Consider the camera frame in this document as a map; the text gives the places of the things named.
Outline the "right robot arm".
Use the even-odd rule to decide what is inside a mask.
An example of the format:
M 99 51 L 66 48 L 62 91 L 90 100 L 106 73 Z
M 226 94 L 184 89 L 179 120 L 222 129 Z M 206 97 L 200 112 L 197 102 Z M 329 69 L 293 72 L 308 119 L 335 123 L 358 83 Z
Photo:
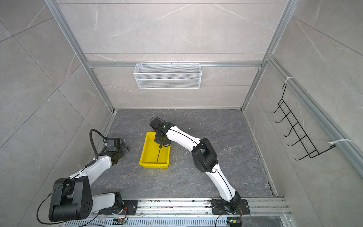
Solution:
M 199 139 L 180 130 L 176 125 L 159 118 L 152 119 L 150 126 L 156 132 L 155 142 L 159 145 L 178 143 L 192 154 L 196 168 L 209 176 L 219 191 L 223 212 L 235 214 L 239 211 L 241 196 L 223 174 L 217 154 L 207 138 Z

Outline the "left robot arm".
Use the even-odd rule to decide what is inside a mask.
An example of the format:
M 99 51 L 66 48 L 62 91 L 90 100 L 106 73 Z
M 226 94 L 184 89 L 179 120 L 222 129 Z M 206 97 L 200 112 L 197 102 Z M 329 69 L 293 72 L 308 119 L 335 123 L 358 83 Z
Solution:
M 51 222 L 86 219 L 92 213 L 117 215 L 124 211 L 121 193 L 92 195 L 91 185 L 128 152 L 121 138 L 108 138 L 97 159 L 68 178 L 54 183 L 48 218 Z

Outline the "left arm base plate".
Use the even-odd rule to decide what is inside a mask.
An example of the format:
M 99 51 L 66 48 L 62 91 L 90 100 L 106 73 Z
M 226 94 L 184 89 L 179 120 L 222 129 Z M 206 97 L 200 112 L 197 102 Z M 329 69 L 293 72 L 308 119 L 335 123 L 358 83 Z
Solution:
M 98 215 L 136 215 L 138 202 L 138 200 L 123 200 L 120 204 L 100 210 Z

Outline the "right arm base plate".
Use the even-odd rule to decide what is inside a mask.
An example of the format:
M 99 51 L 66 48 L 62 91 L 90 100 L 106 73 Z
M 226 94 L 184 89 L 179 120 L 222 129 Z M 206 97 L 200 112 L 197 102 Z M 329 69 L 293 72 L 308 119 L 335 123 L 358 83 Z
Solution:
M 250 215 L 250 208 L 247 200 L 238 200 L 226 202 L 222 199 L 212 199 L 211 201 L 212 213 L 219 214 L 232 214 L 232 215 Z

